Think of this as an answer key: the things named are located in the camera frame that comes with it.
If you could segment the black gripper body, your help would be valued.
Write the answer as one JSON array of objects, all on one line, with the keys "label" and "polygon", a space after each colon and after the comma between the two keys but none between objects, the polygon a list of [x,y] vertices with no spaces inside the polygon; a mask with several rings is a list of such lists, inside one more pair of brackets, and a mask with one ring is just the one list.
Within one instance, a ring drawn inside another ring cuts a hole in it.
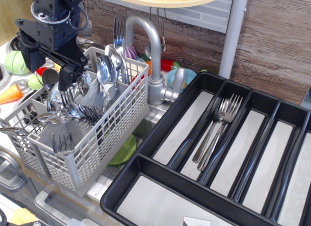
[{"label": "black gripper body", "polygon": [[28,47],[41,45],[41,52],[45,57],[60,66],[87,64],[87,59],[76,42],[77,32],[66,23],[47,24],[18,18],[16,25],[19,27],[17,36],[20,45]]}]

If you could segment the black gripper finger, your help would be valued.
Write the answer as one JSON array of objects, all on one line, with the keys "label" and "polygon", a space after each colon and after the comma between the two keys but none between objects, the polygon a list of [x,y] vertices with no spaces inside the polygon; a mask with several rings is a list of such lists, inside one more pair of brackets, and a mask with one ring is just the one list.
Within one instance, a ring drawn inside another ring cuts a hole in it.
[{"label": "black gripper finger", "polygon": [[76,64],[65,64],[61,66],[58,81],[59,91],[67,91],[72,84],[76,83],[82,77],[83,73],[84,66],[78,66]]},{"label": "black gripper finger", "polygon": [[26,67],[30,72],[34,73],[40,67],[46,63],[46,57],[41,52],[41,45],[36,45],[33,47],[28,47],[25,45],[20,45],[20,51],[22,53]]}]

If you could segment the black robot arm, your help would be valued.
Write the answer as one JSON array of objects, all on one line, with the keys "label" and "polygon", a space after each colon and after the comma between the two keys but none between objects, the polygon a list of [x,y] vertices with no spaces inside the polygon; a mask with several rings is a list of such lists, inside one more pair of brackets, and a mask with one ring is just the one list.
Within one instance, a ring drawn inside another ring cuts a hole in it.
[{"label": "black robot arm", "polygon": [[77,82],[87,59],[76,38],[82,30],[80,14],[83,0],[33,0],[33,20],[16,19],[17,37],[24,62],[31,72],[42,67],[46,59],[60,65],[59,91]]}]

